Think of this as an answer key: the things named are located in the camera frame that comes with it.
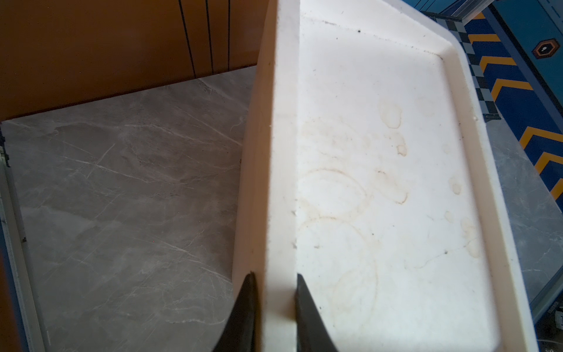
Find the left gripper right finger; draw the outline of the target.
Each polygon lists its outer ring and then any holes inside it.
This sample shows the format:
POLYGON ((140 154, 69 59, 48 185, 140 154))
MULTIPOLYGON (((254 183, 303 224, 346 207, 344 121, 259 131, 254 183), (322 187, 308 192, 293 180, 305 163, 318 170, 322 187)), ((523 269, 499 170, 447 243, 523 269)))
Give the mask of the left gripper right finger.
POLYGON ((337 352, 301 274, 297 275, 295 300, 297 351, 337 352))

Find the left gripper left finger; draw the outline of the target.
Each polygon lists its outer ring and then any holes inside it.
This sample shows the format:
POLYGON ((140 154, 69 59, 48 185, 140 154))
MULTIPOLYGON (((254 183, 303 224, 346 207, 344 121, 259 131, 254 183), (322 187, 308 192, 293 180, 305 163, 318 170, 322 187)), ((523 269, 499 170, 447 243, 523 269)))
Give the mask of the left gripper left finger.
POLYGON ((243 280, 232 312, 212 352, 255 351, 257 308, 257 281, 255 274, 250 272, 243 280))

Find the white three-drawer cabinet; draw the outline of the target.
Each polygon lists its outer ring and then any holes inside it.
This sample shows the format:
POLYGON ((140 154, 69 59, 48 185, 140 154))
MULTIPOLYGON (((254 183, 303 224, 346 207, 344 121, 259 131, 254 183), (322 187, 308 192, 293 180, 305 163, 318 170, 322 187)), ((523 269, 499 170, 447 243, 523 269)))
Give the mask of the white three-drawer cabinet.
POLYGON ((271 1, 233 288, 294 351, 303 277, 339 351, 536 351, 466 53, 402 1, 271 1))

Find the black silver chessboard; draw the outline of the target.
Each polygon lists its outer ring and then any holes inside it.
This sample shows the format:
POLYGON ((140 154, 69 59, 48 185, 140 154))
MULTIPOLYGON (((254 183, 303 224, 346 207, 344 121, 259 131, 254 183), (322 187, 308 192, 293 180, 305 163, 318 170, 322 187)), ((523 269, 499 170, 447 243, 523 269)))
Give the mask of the black silver chessboard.
POLYGON ((463 25, 463 22, 459 18, 441 15, 438 13, 430 13, 426 11, 423 11, 422 13, 444 28, 448 29, 450 33, 457 38, 458 42, 465 51, 469 63, 469 70, 471 72, 474 88, 476 91, 476 96, 482 111, 483 120, 486 123, 492 120, 501 120, 501 114, 499 113, 493 101, 487 80, 484 76, 482 68, 477 62, 477 55, 475 54, 474 48, 470 43, 469 35, 466 32, 466 28, 463 25))

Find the right aluminium corner post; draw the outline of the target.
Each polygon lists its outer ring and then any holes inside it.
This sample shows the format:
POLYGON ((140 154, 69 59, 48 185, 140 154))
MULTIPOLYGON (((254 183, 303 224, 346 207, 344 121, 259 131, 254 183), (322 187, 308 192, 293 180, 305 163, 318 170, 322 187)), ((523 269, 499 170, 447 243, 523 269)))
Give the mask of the right aluminium corner post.
POLYGON ((416 9, 468 23, 492 3, 494 0, 430 0, 420 1, 416 9))

